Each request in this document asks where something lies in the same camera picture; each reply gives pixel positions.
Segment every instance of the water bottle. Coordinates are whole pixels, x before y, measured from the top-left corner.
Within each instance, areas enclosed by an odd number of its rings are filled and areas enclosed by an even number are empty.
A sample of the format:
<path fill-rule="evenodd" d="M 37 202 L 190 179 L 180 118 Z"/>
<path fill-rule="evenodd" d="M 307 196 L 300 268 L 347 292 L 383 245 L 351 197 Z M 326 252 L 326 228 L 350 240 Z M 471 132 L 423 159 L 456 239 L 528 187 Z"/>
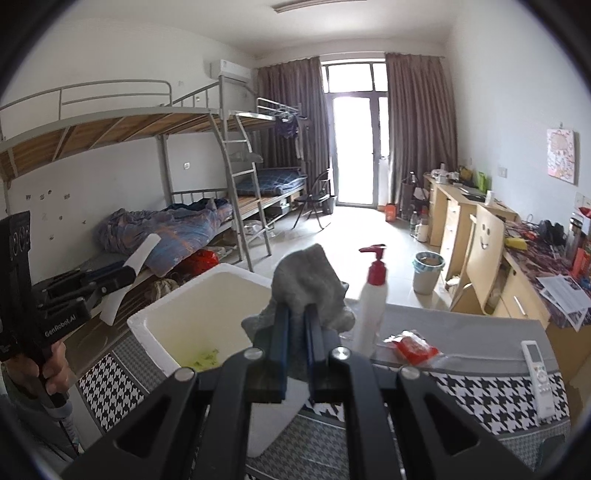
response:
<path fill-rule="evenodd" d="M 412 236 L 412 237 L 416 236 L 417 224 L 418 224 L 418 213 L 415 210 L 413 212 L 413 215 L 410 217 L 410 236 Z"/>

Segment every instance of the upper bunk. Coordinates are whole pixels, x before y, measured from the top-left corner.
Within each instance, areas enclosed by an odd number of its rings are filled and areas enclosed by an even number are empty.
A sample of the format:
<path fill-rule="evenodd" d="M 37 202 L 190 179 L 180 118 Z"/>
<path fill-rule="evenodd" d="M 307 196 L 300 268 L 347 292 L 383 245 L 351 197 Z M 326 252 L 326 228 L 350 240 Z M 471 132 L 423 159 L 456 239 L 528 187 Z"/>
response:
<path fill-rule="evenodd" d="M 0 114 L 38 97 L 51 94 L 58 97 L 55 104 L 55 121 L 29 129 L 11 138 L 4 138 L 2 135 L 0 118 L 0 177 L 4 182 L 9 183 L 25 173 L 62 158 L 140 138 L 209 132 L 213 128 L 210 116 L 222 132 L 224 131 L 224 122 L 226 122 L 227 131 L 232 132 L 239 131 L 239 125 L 235 121 L 236 116 L 240 117 L 245 130 L 256 130 L 273 126 L 278 114 L 296 115 L 299 113 L 295 107 L 257 97 L 248 85 L 237 80 L 233 82 L 242 84 L 242 87 L 255 96 L 255 111 L 226 109 L 223 104 L 225 81 L 223 77 L 220 77 L 217 82 L 174 100 L 172 86 L 165 80 L 98 80 L 44 90 L 2 105 L 0 106 Z M 76 89 L 85 87 L 123 83 L 159 85 L 160 91 L 142 89 L 136 92 L 108 93 L 63 100 L 64 92 L 70 90 L 76 91 Z M 162 85 L 166 88 L 165 92 L 161 90 Z M 211 108 L 209 105 L 210 91 L 216 88 L 219 89 L 220 105 L 219 108 Z M 205 107 L 196 106 L 200 100 L 198 95 L 201 93 L 205 96 Z M 158 106 L 96 111 L 62 118 L 63 107 L 67 105 L 130 96 L 159 96 L 165 98 L 166 103 Z"/>

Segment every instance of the screw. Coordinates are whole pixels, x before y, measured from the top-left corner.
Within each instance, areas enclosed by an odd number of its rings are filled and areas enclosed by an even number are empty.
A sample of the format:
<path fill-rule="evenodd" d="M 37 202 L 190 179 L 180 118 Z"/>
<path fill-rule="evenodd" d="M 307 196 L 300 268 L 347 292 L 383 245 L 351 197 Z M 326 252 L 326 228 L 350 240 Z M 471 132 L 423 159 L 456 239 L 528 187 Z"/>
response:
<path fill-rule="evenodd" d="M 194 377 L 194 375 L 195 372 L 192 368 L 182 367 L 174 373 L 174 379 L 178 380 L 179 382 L 188 382 Z"/>
<path fill-rule="evenodd" d="M 244 350 L 244 358 L 248 360 L 259 360 L 264 353 L 260 348 L 253 346 Z"/>
<path fill-rule="evenodd" d="M 345 346 L 338 346 L 330 354 L 337 360 L 347 360 L 351 356 L 351 350 Z"/>
<path fill-rule="evenodd" d="M 418 370 L 418 368 L 414 367 L 402 367 L 400 369 L 400 373 L 407 380 L 416 380 L 421 376 L 421 372 Z"/>

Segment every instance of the folding chair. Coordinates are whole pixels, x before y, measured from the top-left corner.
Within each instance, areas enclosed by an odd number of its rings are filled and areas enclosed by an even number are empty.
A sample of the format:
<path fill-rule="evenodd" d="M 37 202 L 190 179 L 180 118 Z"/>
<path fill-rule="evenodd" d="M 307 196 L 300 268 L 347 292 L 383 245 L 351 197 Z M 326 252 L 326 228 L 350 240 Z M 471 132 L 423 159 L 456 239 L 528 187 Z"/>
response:
<path fill-rule="evenodd" d="M 310 193 L 301 195 L 293 200 L 293 203 L 300 205 L 300 213 L 298 214 L 297 219 L 295 220 L 294 226 L 291 228 L 292 230 L 296 227 L 297 222 L 300 221 L 301 214 L 304 212 L 304 209 L 308 205 L 312 207 L 312 210 L 310 211 L 310 213 L 308 213 L 308 219 L 310 219 L 310 216 L 312 215 L 312 213 L 314 213 L 316 215 L 316 219 L 318 220 L 318 225 L 320 225 L 320 229 L 324 230 L 326 228 L 322 226 L 322 223 L 320 223 L 320 217 L 318 216 L 318 211 L 316 210 L 316 207 L 318 206 L 320 209 L 322 209 L 322 204 L 330 198 L 330 194 L 327 191 L 327 185 L 330 181 L 329 171 L 330 170 L 327 169 L 316 177 L 314 183 L 312 184 L 309 190 Z M 320 185 L 320 193 L 312 193 L 318 185 Z"/>

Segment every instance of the wooden desk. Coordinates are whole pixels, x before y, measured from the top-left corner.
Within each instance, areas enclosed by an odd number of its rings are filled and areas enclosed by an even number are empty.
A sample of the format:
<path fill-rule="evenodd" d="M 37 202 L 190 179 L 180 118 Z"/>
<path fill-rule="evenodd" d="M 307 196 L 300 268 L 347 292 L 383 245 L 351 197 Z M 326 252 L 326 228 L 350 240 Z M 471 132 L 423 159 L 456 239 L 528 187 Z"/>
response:
<path fill-rule="evenodd" d="M 424 178 L 430 183 L 429 244 L 441 247 L 439 253 L 446 262 L 441 274 L 448 280 L 462 271 L 472 229 L 470 215 L 476 215 L 478 205 L 507 220 L 515 220 L 517 214 L 498 202 L 485 206 L 468 200 L 459 188 L 436 183 L 431 175 Z"/>
<path fill-rule="evenodd" d="M 505 249 L 503 259 L 510 270 L 493 315 L 539 320 L 554 349 L 564 383 L 568 383 L 591 355 L 591 325 L 581 327 L 578 332 L 570 324 L 564 326 L 567 323 L 564 315 L 538 293 L 540 286 L 535 276 L 567 274 L 566 271 L 533 271 L 524 258 L 518 252 L 512 254 Z"/>

